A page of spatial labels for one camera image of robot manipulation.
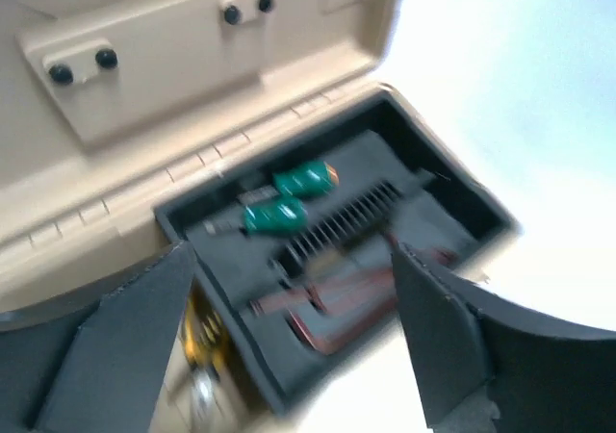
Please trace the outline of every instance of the toolbox lid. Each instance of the toolbox lid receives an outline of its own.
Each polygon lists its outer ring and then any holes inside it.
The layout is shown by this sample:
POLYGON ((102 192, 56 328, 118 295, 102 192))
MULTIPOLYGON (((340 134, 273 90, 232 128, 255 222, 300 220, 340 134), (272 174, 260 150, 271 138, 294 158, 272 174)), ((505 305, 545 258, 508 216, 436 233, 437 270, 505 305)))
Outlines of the toolbox lid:
MULTIPOLYGON (((372 70, 397 7, 0 0, 0 253, 121 185, 372 70)), ((101 210, 110 210, 104 200, 101 210)))

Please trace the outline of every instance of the beige toolbox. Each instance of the beige toolbox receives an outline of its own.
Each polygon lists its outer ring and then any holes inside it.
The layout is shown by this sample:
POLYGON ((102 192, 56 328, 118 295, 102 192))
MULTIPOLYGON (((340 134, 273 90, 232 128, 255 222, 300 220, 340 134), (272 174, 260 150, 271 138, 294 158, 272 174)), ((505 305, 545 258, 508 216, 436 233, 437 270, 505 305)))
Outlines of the beige toolbox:
POLYGON ((319 216, 379 178, 403 185, 420 168, 438 172, 398 234, 445 243, 469 277, 514 230, 396 86, 368 79, 398 0, 0 0, 0 13, 0 312, 188 241, 237 366, 283 415, 348 355, 325 363, 296 347, 303 371, 268 376, 288 348, 263 343, 257 361, 246 333, 266 329, 238 310, 267 285, 251 282, 251 262, 265 264, 281 241, 207 241, 195 223, 233 215, 239 191, 301 157, 339 166, 340 190, 309 204, 319 216))

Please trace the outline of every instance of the white surface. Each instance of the white surface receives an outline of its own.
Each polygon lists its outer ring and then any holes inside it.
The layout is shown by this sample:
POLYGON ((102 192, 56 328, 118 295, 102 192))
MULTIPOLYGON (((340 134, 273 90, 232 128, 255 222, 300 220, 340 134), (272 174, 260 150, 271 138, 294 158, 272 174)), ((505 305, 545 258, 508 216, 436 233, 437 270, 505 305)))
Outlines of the white surface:
MULTIPOLYGON (((615 25, 616 0, 404 0, 379 72, 523 223, 489 288, 612 329, 615 25)), ((293 424, 429 431, 399 330, 293 424)))

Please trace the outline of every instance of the tray compartment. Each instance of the tray compartment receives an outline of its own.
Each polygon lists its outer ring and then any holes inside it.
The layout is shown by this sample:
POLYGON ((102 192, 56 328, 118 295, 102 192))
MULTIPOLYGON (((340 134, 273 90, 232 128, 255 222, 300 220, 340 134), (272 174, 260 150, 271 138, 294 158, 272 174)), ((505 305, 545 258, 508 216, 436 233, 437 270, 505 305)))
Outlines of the tray compartment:
MULTIPOLYGON (((312 227, 383 181, 401 192, 412 188, 421 168, 439 177, 424 191, 403 198, 393 210, 392 230, 401 241, 419 249, 451 250, 458 258, 456 267, 516 226, 504 208, 449 161, 386 92, 160 207, 157 217, 167 236, 192 243, 200 265, 197 279, 222 316, 265 401, 279 415, 297 405, 394 317, 384 318, 344 350, 321 355, 296 338, 284 312, 256 317, 248 307, 249 300, 285 287, 288 276, 271 259, 290 238, 206 233, 203 220, 239 215, 242 207, 236 198, 240 193, 269 184, 269 175, 308 160, 325 160, 336 168, 341 182, 331 194, 306 201, 312 227)), ((315 236, 306 242, 326 241, 316 232, 315 236)), ((309 268, 309 274, 347 275, 389 261, 385 241, 369 230, 338 248, 327 266, 317 271, 309 268)))

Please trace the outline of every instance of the black knob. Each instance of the black knob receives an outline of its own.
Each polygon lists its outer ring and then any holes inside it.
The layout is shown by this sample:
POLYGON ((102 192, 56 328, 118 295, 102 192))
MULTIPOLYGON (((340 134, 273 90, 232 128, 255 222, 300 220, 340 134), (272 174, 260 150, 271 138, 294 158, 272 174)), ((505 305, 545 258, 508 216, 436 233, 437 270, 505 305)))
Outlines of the black knob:
POLYGON ((224 21, 235 26, 242 20, 242 12, 235 5, 229 5, 224 9, 224 21))
POLYGON ((273 10, 273 0, 259 0, 259 11, 262 13, 269 13, 273 10))
POLYGON ((96 53, 96 63, 103 69, 115 69, 117 67, 117 53, 111 48, 102 48, 96 53))
POLYGON ((73 71, 66 64, 54 64, 49 68, 49 77, 58 85, 73 83, 73 71))

